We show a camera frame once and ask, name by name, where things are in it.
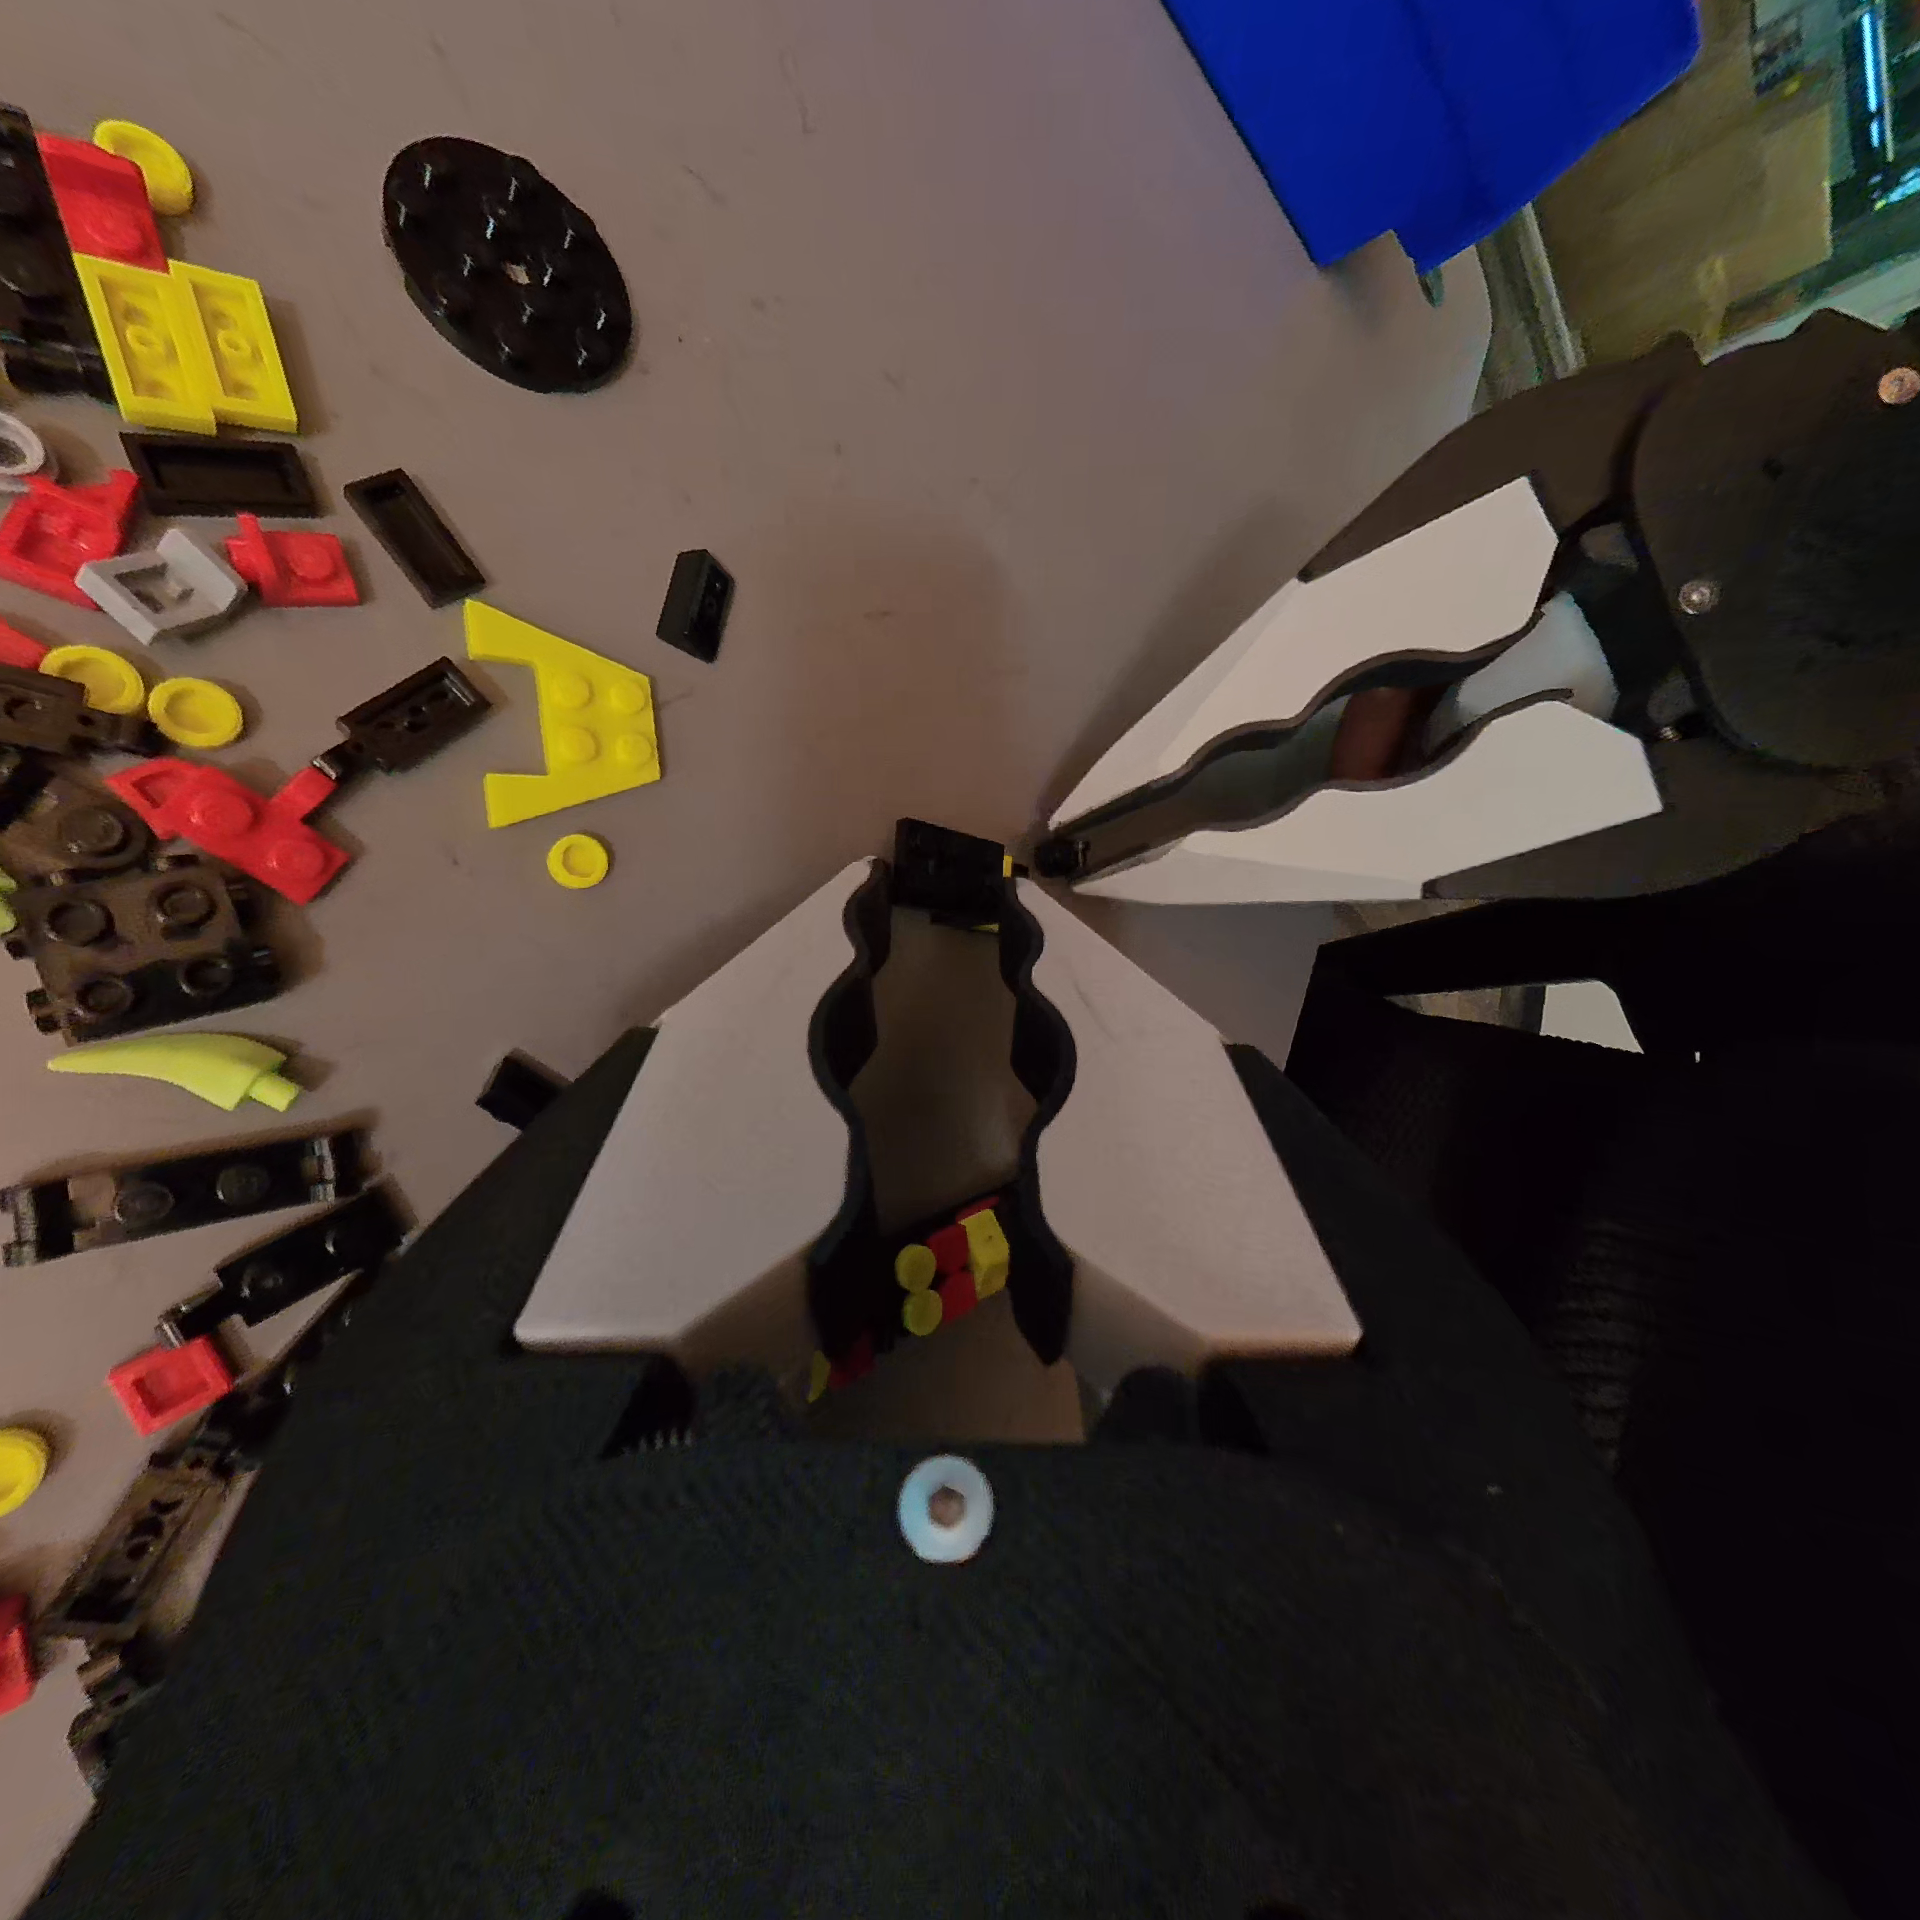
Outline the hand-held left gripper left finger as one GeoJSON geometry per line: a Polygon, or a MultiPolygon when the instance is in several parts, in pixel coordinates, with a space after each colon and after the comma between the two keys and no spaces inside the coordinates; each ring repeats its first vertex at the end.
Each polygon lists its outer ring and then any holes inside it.
{"type": "Polygon", "coordinates": [[[520,1348],[751,1366],[805,1397],[825,1348],[808,1256],[873,1190],[849,1083],[889,938],[868,855],[655,1019],[518,1310],[520,1348]]]}

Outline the black and yellow lego assembly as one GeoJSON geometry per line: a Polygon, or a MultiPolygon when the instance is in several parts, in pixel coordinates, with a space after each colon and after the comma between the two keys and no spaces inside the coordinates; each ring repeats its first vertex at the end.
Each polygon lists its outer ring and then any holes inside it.
{"type": "Polygon", "coordinates": [[[1025,875],[1025,864],[991,839],[920,818],[896,820],[894,908],[916,909],[935,925],[997,932],[1004,885],[1025,875]]]}

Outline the yellow lego wedge plate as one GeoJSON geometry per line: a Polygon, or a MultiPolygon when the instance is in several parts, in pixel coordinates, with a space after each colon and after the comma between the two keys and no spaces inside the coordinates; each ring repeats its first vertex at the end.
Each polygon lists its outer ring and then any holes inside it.
{"type": "Polygon", "coordinates": [[[491,830],[527,824],[663,778],[649,676],[480,598],[463,602],[470,660],[534,676],[543,768],[485,774],[491,830]]]}

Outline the long black lego hinge plate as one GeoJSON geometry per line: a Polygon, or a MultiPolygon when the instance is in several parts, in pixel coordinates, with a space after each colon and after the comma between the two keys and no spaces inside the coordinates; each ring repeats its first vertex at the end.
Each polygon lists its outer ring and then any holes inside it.
{"type": "Polygon", "coordinates": [[[369,1132],[332,1126],[12,1184],[4,1268],[339,1202],[360,1192],[367,1166],[369,1132]]]}

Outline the lime green lego horn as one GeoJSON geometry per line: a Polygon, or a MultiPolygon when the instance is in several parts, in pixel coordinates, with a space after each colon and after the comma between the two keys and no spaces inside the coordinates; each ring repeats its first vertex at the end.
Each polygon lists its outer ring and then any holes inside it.
{"type": "Polygon", "coordinates": [[[47,1061],[47,1071],[127,1076],[167,1087],[235,1114],[247,1104],[286,1114],[301,1094],[286,1056],[254,1037],[227,1032],[150,1032],[70,1047],[47,1061]]]}

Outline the black lego plate with pin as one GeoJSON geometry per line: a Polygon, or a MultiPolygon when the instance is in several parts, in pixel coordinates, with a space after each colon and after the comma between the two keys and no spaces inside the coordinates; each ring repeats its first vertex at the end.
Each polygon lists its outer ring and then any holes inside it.
{"type": "Polygon", "coordinates": [[[336,720],[341,739],[311,766],[342,786],[364,774],[403,774],[468,736],[491,699],[451,658],[438,658],[336,720]]]}

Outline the small black lego slope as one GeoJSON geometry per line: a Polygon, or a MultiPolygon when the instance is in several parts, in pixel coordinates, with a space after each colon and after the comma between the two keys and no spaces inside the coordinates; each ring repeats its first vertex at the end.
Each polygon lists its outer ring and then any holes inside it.
{"type": "Polygon", "coordinates": [[[712,551],[681,551],[668,579],[655,637],[702,666],[716,663],[733,597],[735,579],[712,551]]]}

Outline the black lego brick with studs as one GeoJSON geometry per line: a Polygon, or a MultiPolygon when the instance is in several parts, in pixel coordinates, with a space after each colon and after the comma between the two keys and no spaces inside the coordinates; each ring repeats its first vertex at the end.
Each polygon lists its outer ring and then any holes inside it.
{"type": "Polygon", "coordinates": [[[286,984],[251,882],[201,858],[59,872],[14,894],[12,914],[4,954],[37,973],[27,1013],[65,1047],[241,1013],[286,984]]]}

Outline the red lego clip plate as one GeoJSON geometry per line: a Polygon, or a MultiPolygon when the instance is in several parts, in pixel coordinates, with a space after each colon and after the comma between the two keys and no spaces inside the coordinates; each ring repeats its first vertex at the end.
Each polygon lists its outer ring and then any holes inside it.
{"type": "Polygon", "coordinates": [[[261,516],[240,512],[223,552],[264,607],[356,607],[364,598],[336,534],[271,531],[261,516]]]}

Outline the yellow rectangular lego plate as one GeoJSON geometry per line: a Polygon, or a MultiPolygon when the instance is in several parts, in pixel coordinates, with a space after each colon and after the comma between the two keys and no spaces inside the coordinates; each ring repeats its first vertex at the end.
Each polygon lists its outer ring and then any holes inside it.
{"type": "Polygon", "coordinates": [[[188,347],[212,420],[297,437],[301,420],[259,280],[177,259],[169,274],[189,312],[188,347]]]}
{"type": "Polygon", "coordinates": [[[158,431],[214,435],[212,373],[181,280],[108,255],[72,261],[118,415],[158,431]]]}

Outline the red square lego plate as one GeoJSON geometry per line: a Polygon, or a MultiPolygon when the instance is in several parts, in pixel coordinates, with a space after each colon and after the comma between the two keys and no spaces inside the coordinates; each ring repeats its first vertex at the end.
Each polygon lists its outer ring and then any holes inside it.
{"type": "Polygon", "coordinates": [[[39,133],[37,141],[68,246],[167,274],[169,255],[136,164],[70,134],[39,133]]]}

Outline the cardboard boxes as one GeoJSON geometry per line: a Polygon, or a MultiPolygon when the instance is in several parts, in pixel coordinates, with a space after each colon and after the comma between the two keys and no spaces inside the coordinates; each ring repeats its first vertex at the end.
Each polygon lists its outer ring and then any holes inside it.
{"type": "Polygon", "coordinates": [[[1534,204],[1590,364],[1917,306],[1917,4],[1695,4],[1684,77],[1534,204]]]}

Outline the blue plastic bin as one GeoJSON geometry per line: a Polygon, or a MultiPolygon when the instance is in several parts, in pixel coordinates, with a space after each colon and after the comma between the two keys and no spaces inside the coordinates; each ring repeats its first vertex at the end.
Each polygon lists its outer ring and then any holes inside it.
{"type": "Polygon", "coordinates": [[[1692,3],[1165,3],[1308,259],[1433,271],[1679,79],[1692,3]]]}

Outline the dark cloth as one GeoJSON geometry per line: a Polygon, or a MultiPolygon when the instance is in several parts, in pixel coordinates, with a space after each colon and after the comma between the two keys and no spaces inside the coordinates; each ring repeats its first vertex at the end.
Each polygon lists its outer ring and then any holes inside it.
{"type": "Polygon", "coordinates": [[[1657,895],[1324,947],[1286,1076],[1495,1284],[1720,1711],[1915,1916],[1915,796],[1657,895]]]}

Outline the red lego bracket plate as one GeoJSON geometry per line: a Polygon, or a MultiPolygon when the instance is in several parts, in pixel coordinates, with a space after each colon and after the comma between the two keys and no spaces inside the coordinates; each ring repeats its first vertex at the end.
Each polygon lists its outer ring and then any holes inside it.
{"type": "Polygon", "coordinates": [[[136,493],[136,476],[127,469],[86,487],[29,477],[1,516],[1,581],[95,611],[80,570],[127,548],[136,493]]]}

